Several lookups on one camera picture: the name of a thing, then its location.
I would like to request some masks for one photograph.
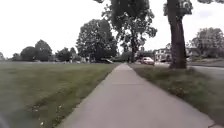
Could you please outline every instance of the house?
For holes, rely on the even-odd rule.
[[[155,61],[163,62],[171,59],[170,49],[161,48],[155,50]]]
[[[197,52],[195,48],[186,48],[186,58],[197,56]],[[171,51],[167,48],[161,48],[155,50],[155,61],[165,62],[171,60]]]

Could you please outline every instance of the grass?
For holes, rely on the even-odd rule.
[[[12,128],[53,128],[115,65],[1,64],[0,113]]]
[[[131,65],[141,77],[175,95],[199,111],[206,113],[217,124],[224,126],[224,81],[213,80],[193,68],[171,70],[164,67]]]

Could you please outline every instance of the sidewalk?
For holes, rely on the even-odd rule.
[[[59,128],[208,128],[212,124],[209,117],[122,64]]]

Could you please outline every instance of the sky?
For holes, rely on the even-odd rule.
[[[191,1],[193,14],[183,20],[185,41],[195,37],[200,28],[224,30],[224,5]],[[158,33],[146,41],[146,50],[162,48],[170,42],[169,24],[163,16],[165,2],[150,0],[155,14],[152,26]],[[91,19],[100,19],[104,7],[105,4],[93,0],[0,0],[0,52],[12,57],[13,53],[34,46],[40,39],[46,41],[53,52],[75,47],[80,27]]]

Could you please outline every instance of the parked car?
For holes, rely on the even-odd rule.
[[[155,65],[155,61],[150,57],[143,57],[140,62],[141,64]]]

